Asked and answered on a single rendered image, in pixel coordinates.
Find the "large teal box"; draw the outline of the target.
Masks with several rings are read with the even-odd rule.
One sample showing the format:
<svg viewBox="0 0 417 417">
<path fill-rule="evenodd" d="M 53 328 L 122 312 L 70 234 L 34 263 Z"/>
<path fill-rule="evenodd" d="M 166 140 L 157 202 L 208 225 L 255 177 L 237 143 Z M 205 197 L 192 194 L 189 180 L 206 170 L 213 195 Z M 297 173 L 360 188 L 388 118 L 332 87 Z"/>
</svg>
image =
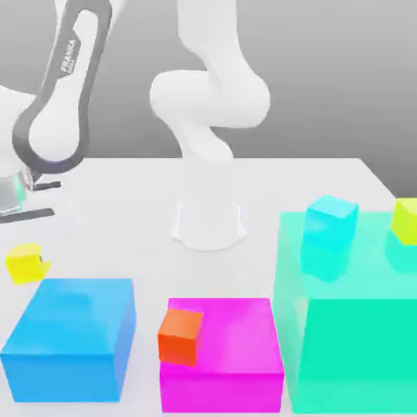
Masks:
<svg viewBox="0 0 417 417">
<path fill-rule="evenodd" d="M 273 311 L 296 414 L 417 415 L 417 246 L 365 212 L 337 251 L 280 216 Z"/>
</svg>

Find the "small cyan cube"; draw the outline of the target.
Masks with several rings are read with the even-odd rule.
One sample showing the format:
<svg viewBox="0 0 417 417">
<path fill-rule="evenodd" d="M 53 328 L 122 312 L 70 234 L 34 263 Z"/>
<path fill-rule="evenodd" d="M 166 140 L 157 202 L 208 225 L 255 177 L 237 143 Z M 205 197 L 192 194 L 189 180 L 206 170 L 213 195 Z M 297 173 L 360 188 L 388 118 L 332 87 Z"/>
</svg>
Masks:
<svg viewBox="0 0 417 417">
<path fill-rule="evenodd" d="M 303 241 L 329 250 L 344 250 L 355 235 L 358 214 L 358 204 L 322 195 L 306 210 Z"/>
</svg>

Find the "small yellow cube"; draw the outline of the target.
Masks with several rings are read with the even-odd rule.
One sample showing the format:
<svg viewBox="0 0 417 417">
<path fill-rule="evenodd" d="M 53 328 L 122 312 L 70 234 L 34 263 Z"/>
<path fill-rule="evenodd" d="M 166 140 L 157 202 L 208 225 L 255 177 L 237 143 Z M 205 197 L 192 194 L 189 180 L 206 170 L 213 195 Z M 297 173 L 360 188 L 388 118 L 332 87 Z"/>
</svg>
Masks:
<svg viewBox="0 0 417 417">
<path fill-rule="evenodd" d="M 42 281 L 50 269 L 50 262 L 42 260 L 40 244 L 19 244 L 7 254 L 6 267 L 13 284 L 21 285 Z"/>
</svg>

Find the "large blue box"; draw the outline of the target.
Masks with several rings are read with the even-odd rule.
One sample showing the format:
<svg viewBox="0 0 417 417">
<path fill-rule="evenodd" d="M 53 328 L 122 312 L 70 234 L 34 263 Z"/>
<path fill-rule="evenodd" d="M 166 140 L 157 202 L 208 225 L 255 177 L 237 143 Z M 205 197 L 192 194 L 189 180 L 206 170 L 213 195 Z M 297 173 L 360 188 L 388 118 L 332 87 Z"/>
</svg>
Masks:
<svg viewBox="0 0 417 417">
<path fill-rule="evenodd" d="M 15 402 L 118 402 L 136 328 L 131 279 L 45 279 L 0 351 Z"/>
</svg>

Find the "small orange cube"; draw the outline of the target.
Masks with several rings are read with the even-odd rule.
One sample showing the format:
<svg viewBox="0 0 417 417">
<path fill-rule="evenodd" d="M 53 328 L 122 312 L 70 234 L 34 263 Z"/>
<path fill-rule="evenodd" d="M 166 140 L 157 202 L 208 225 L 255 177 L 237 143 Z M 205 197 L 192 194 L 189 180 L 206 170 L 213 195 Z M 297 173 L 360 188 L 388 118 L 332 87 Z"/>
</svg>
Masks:
<svg viewBox="0 0 417 417">
<path fill-rule="evenodd" d="M 161 362 L 194 367 L 203 337 L 202 312 L 168 308 L 157 334 Z"/>
</svg>

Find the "large magenta box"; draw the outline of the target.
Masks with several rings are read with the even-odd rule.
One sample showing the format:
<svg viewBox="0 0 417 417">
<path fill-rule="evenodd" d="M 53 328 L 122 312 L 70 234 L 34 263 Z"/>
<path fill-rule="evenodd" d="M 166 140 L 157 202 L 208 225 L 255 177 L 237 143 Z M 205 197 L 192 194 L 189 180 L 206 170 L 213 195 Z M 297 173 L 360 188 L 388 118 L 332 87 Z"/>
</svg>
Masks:
<svg viewBox="0 0 417 417">
<path fill-rule="evenodd" d="M 284 369 L 267 298 L 171 298 L 200 312 L 202 346 L 193 367 L 160 363 L 164 413 L 278 413 Z"/>
</svg>

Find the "small yellow-green cube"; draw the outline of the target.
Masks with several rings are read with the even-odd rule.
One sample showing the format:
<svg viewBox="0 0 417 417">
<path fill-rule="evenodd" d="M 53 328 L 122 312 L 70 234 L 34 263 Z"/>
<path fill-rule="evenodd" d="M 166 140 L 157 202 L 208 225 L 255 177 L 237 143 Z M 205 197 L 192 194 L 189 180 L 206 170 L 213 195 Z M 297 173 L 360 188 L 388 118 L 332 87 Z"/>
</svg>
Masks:
<svg viewBox="0 0 417 417">
<path fill-rule="evenodd" d="M 417 245 L 417 198 L 396 200 L 390 228 L 402 244 Z"/>
</svg>

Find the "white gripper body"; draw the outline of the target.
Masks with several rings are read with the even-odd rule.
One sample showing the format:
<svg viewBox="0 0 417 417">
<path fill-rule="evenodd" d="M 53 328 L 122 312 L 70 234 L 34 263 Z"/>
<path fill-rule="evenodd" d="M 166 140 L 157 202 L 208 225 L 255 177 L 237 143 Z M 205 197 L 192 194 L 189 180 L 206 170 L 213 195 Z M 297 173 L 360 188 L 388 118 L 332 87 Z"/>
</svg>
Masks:
<svg viewBox="0 0 417 417">
<path fill-rule="evenodd" d="M 60 238 L 77 232 L 77 214 L 66 204 L 0 216 L 0 239 Z"/>
</svg>

